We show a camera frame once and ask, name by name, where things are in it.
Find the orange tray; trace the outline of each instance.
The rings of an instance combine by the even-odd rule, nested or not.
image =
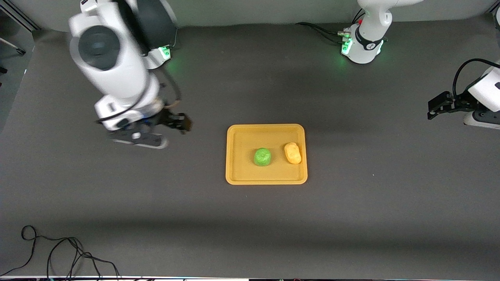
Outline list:
[[[291,164],[285,145],[296,143],[302,162]],[[271,163],[257,166],[259,148],[271,151]],[[227,130],[225,179],[232,185],[301,185],[308,179],[306,133],[299,124],[232,125]]]

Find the yellow potato toy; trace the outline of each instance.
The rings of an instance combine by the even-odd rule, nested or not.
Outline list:
[[[299,164],[302,161],[299,146],[295,142],[290,142],[284,146],[284,154],[288,162],[292,164]]]

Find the green led light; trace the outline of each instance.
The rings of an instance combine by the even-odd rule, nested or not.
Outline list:
[[[344,55],[347,55],[349,54],[349,51],[351,50],[351,46],[353,45],[353,39],[352,38],[349,38],[349,40],[347,40],[345,43],[344,43],[344,47],[342,48],[342,53]]]
[[[170,57],[170,48],[169,47],[163,46],[163,47],[159,47],[158,49],[161,51],[161,56],[165,60],[169,60],[171,58]]]

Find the plastic vegetable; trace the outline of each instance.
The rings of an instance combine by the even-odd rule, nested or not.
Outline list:
[[[259,148],[253,156],[253,162],[257,166],[267,166],[271,163],[271,151],[267,148]]]
[[[290,142],[284,146],[284,153],[288,162],[292,164],[299,164],[302,161],[299,146],[295,142]]]

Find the green object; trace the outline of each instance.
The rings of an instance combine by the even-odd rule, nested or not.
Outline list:
[[[267,166],[271,163],[271,151],[267,148],[259,148],[253,156],[253,162],[257,166]]]
[[[161,56],[165,60],[169,60],[170,59],[170,48],[169,47],[164,46],[164,47],[159,47],[158,49],[161,51]]]
[[[344,42],[342,46],[342,53],[344,55],[348,55],[352,45],[353,45],[353,39],[349,38],[346,42]]]

